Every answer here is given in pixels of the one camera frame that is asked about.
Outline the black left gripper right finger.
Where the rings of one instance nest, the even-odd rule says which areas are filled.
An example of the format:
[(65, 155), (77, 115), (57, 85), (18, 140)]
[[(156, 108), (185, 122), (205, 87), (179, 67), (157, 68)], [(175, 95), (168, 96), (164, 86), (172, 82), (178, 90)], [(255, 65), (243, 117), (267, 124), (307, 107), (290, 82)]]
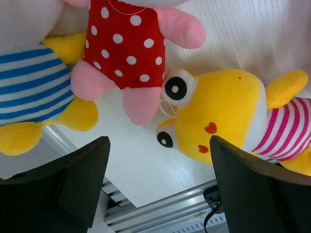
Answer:
[(274, 165), (219, 136), (210, 152), (231, 233), (309, 233), (311, 178)]

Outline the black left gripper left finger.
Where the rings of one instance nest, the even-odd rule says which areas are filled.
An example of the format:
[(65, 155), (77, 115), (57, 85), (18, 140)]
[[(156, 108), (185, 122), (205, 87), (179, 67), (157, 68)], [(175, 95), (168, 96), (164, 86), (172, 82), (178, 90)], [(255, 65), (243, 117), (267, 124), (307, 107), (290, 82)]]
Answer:
[(110, 152), (101, 136), (0, 182), (3, 233), (85, 233), (93, 225)]

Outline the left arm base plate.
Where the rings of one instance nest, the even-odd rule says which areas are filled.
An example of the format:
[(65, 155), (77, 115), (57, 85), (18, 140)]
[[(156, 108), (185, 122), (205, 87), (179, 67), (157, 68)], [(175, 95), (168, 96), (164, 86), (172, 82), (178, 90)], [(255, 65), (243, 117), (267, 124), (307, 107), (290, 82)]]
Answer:
[(216, 213), (221, 214), (224, 212), (218, 186), (207, 188), (203, 192), (203, 197), (211, 210), (215, 209), (215, 207), (219, 207)]

